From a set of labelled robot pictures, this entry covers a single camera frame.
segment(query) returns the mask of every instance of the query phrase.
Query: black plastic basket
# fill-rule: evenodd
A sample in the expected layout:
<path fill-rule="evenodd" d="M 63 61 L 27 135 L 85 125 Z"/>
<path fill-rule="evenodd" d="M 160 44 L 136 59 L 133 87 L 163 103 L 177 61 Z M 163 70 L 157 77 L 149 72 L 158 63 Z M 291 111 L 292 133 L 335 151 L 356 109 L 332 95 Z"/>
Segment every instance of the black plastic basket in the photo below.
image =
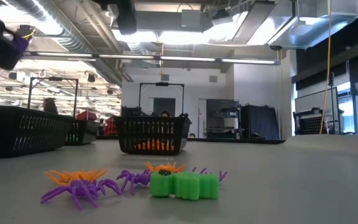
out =
<path fill-rule="evenodd" d="M 65 144 L 73 118 L 0 106 L 0 157 L 52 151 Z"/>
<path fill-rule="evenodd" d="M 186 146 L 187 117 L 116 117 L 119 145 L 128 154 L 173 156 Z"/>
<path fill-rule="evenodd" d="M 66 137 L 67 146 L 80 146 L 96 140 L 99 123 L 93 121 L 74 120 Z"/>

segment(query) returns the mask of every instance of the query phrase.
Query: ceiling vent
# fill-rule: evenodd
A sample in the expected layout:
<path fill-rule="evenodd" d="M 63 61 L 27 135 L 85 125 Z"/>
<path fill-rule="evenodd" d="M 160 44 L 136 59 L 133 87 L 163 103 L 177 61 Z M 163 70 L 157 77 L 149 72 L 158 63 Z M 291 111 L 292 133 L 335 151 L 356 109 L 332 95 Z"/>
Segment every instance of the ceiling vent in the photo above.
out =
<path fill-rule="evenodd" d="M 169 75 L 167 75 L 167 74 L 161 75 L 161 81 L 164 81 L 164 82 L 169 81 Z"/>
<path fill-rule="evenodd" d="M 210 75 L 209 76 L 209 82 L 217 83 L 218 82 L 218 76 Z"/>

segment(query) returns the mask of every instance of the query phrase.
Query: purple object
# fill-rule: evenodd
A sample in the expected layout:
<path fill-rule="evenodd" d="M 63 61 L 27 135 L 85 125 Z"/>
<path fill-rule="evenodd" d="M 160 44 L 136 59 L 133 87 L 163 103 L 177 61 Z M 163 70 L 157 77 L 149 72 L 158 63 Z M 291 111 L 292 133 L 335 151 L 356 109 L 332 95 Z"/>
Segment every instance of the purple object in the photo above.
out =
<path fill-rule="evenodd" d="M 191 171 L 195 172 L 196 169 L 197 169 L 197 167 L 194 167 Z M 206 168 L 202 169 L 200 174 L 208 174 L 206 171 Z M 219 170 L 219 183 L 222 182 L 222 180 L 225 178 L 226 174 L 227 174 L 227 171 L 222 175 L 222 170 Z"/>
<path fill-rule="evenodd" d="M 152 175 L 152 173 L 148 169 L 144 170 L 143 174 L 136 175 L 129 172 L 128 170 L 123 170 L 121 174 L 116 178 L 116 180 L 125 178 L 125 181 L 121 186 L 121 192 L 124 191 L 125 186 L 127 185 L 129 180 L 131 182 L 131 194 L 135 195 L 135 184 L 141 183 L 144 186 L 147 186 L 147 184 L 149 184 L 150 182 L 150 175 Z"/>
<path fill-rule="evenodd" d="M 122 194 L 119 190 L 119 187 L 115 181 L 111 179 L 100 180 L 99 183 L 96 185 L 96 180 L 90 182 L 88 180 L 73 180 L 70 183 L 70 186 L 61 186 L 57 187 L 53 190 L 48 191 L 41 197 L 41 203 L 45 203 L 50 199 L 54 198 L 57 195 L 67 191 L 71 194 L 73 201 L 77 208 L 82 209 L 80 202 L 78 201 L 79 197 L 86 197 L 88 201 L 96 208 L 97 204 L 94 202 L 93 197 L 99 198 L 98 191 L 102 191 L 103 195 L 106 195 L 106 190 L 104 186 L 112 189 L 117 194 Z"/>

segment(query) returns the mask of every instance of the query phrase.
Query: doorway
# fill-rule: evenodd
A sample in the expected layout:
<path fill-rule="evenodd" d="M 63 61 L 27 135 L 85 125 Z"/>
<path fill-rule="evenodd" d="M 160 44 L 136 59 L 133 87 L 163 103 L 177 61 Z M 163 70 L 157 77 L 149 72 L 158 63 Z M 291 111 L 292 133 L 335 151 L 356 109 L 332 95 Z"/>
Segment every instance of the doorway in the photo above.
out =
<path fill-rule="evenodd" d="M 167 111 L 170 116 L 175 116 L 175 98 L 154 98 L 153 112 L 158 116 Z"/>

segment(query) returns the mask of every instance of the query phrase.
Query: orange plastic spider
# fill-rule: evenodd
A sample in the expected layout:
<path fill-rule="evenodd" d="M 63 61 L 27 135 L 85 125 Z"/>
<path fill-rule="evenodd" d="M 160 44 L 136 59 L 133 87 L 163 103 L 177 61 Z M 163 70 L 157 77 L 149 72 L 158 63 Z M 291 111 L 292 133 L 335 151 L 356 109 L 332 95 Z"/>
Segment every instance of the orange plastic spider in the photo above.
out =
<path fill-rule="evenodd" d="M 181 171 L 183 171 L 183 169 L 185 168 L 185 165 L 182 165 L 182 166 L 180 166 L 180 167 L 178 167 L 178 168 L 175 168 L 176 164 L 177 164 L 177 163 L 175 162 L 175 163 L 173 164 L 173 166 L 171 166 L 171 164 L 168 162 L 167 165 L 159 165 L 159 166 L 157 166 L 157 167 L 153 167 L 150 162 L 146 162 L 146 163 L 145 163 L 146 167 L 147 167 L 147 168 L 149 169 L 149 171 L 151 171 L 151 172 L 157 172 L 157 171 L 159 171 L 159 170 L 168 170 L 168 171 L 170 171 L 170 172 L 181 172 Z"/>
<path fill-rule="evenodd" d="M 45 175 L 56 183 L 59 186 L 68 186 L 72 180 L 89 180 L 93 181 L 102 175 L 106 174 L 107 170 L 97 170 L 93 172 L 93 170 L 89 172 L 85 172 L 83 170 L 76 172 L 57 172 L 55 170 L 50 170 L 49 172 L 45 172 Z"/>

